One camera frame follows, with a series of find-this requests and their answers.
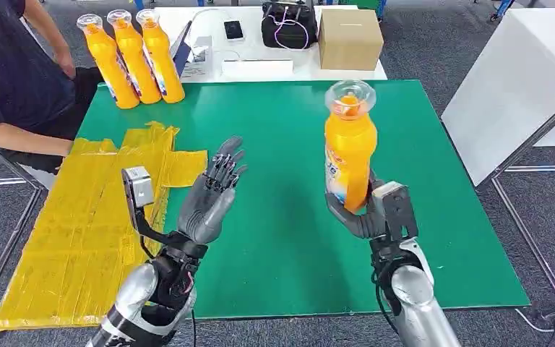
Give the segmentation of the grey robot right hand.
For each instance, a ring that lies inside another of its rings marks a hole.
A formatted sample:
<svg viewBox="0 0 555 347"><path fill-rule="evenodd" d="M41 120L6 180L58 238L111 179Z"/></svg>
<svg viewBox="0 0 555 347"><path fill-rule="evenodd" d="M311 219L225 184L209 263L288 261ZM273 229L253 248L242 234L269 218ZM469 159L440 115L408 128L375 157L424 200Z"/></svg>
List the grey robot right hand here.
<svg viewBox="0 0 555 347"><path fill-rule="evenodd" d="M382 217L378 212L372 197L372 192L383 184L384 182L378 179L371 169L364 200L364 207L366 208L364 214L352 213L344 207L335 195L329 192L324 194L324 198L329 211L354 236L360 239L373 239L385 234L385 217Z"/></svg>

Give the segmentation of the person's left hand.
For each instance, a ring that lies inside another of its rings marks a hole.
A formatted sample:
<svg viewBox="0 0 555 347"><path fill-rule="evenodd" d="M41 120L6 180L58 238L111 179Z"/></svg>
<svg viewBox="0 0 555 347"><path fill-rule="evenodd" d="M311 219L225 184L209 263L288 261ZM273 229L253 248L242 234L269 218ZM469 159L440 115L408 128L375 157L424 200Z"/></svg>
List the person's left hand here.
<svg viewBox="0 0 555 347"><path fill-rule="evenodd" d="M68 48L57 50L54 53L54 59L55 62L62 68L64 73L73 80L76 76L76 67L74 66L70 50Z"/></svg>

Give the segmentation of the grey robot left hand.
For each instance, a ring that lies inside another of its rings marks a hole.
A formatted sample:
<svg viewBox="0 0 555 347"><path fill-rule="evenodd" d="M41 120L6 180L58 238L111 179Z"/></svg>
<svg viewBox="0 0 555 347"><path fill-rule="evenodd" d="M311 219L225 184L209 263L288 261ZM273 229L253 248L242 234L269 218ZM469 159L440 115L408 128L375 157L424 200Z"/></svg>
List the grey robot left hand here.
<svg viewBox="0 0 555 347"><path fill-rule="evenodd" d="M240 148L243 139L227 139L207 162L181 204L176 230L198 244L216 240L222 222L236 196L236 185L247 169L239 165L245 151Z"/></svg>

